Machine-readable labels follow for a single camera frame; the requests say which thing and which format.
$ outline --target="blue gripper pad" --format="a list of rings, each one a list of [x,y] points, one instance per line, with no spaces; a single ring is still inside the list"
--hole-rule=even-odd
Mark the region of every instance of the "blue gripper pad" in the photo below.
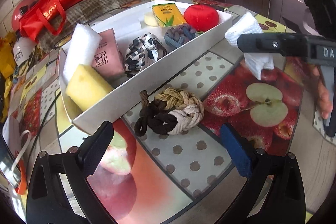
[[[250,178],[253,172],[252,159],[243,148],[241,143],[243,138],[238,135],[237,131],[229,123],[223,124],[220,128],[220,137],[222,145],[229,153],[239,174],[242,177]]]

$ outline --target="white box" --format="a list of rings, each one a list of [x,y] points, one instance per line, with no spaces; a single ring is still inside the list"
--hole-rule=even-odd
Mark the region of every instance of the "white box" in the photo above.
[[[100,33],[110,29],[116,21],[124,22],[127,18],[132,21],[134,18],[138,18],[141,22],[142,29],[117,39],[118,48],[121,53],[123,55],[125,54],[125,50],[127,49],[129,43],[136,37],[142,36],[147,32],[151,32],[152,34],[155,34],[164,44],[168,54],[117,87],[85,112],[82,112],[71,100],[71,98],[65,94],[66,84],[63,78],[63,69],[69,43],[62,47],[58,67],[59,86],[61,88],[67,115],[70,121],[80,130],[88,134],[94,134],[103,121],[116,121],[119,117],[140,102],[139,92],[141,90],[147,90],[148,94],[154,92],[154,90],[156,90],[164,82],[172,78],[184,67],[224,39],[225,32],[232,26],[232,15],[226,12],[218,11],[219,24],[217,26],[182,45],[176,50],[173,50],[164,42],[163,36],[167,28],[150,27],[145,25],[143,22],[144,14],[152,10],[152,5],[166,3],[172,3],[172,1],[154,0],[129,10],[125,10],[92,27],[92,29]],[[175,2],[175,4],[182,14],[186,8],[191,5],[180,2]]]

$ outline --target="checkered cloth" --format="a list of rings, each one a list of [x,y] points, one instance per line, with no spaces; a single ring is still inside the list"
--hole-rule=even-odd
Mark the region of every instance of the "checkered cloth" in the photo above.
[[[67,20],[62,32],[58,36],[53,36],[46,28],[43,28],[38,35],[38,41],[43,52],[48,53],[55,44],[73,33],[77,23],[87,24],[96,18],[112,11],[134,0],[83,0],[66,10]],[[51,24],[57,29],[62,21],[58,15],[51,20]]]

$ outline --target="red bag handle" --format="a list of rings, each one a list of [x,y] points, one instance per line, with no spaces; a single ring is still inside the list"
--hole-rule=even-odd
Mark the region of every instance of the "red bag handle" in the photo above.
[[[59,14],[62,17],[62,22],[60,23],[59,27],[57,30],[54,29],[54,27],[47,21],[47,19],[44,17],[40,9],[36,10],[36,15],[37,17],[41,20],[43,25],[47,28],[49,32],[51,32],[53,35],[59,35],[63,29],[65,20],[67,19],[67,16],[65,14],[65,11],[62,7],[62,4],[59,2],[59,0],[53,0],[55,2],[56,8],[59,11]]]

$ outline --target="red pincushion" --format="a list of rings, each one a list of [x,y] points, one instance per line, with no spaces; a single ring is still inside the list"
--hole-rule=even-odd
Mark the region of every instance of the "red pincushion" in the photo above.
[[[198,32],[206,32],[219,23],[217,11],[212,7],[202,4],[189,6],[184,12],[183,17]]]

